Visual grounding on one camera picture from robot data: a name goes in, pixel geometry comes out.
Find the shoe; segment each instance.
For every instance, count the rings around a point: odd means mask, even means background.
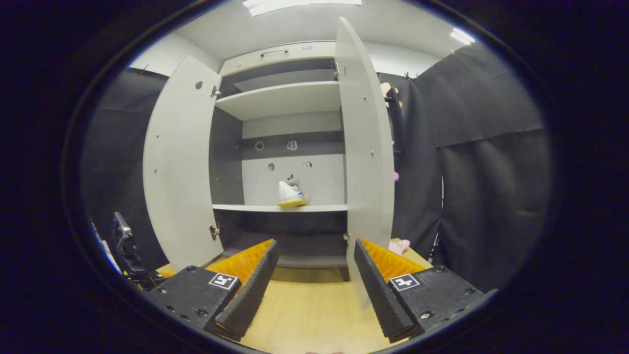
[[[277,203],[282,208],[294,208],[310,203],[308,196],[301,191],[301,188],[294,185],[289,186],[284,181],[279,182],[277,189],[279,195],[279,202]]]
[[[411,245],[411,241],[409,240],[400,240],[398,242],[391,241],[389,242],[389,250],[401,256],[402,252],[404,252],[404,250],[407,249],[408,246],[410,245]]]

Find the gray back panel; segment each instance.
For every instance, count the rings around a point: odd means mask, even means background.
[[[242,121],[214,109],[209,140],[209,187],[215,204],[244,204],[242,193]]]

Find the ceiling light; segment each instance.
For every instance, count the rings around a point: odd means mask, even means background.
[[[242,4],[247,7],[252,15],[258,16],[259,14],[270,11],[302,5],[340,4],[360,6],[362,4],[362,0],[246,0],[243,1]]]
[[[472,37],[470,37],[467,33],[463,32],[462,30],[459,30],[458,28],[455,28],[452,31],[452,33],[450,34],[450,37],[462,42],[465,45],[468,45],[474,42],[474,39]]]

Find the cabinet top drawer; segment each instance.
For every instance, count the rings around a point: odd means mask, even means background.
[[[227,76],[258,66],[292,60],[334,58],[335,48],[336,42],[329,41],[293,43],[256,50],[227,59],[221,68],[220,75]]]

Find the door hinge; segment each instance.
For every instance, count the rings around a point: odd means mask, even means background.
[[[218,88],[216,88],[216,85],[214,85],[214,86],[212,87],[212,92],[210,92],[209,96],[210,96],[210,97],[214,97],[214,96],[216,96],[216,98],[219,98],[221,95],[222,95],[222,94],[221,94],[221,91],[218,91]]]
[[[209,234],[212,235],[212,240],[216,240],[216,237],[221,234],[221,229],[219,227],[214,227],[214,225],[210,225]]]

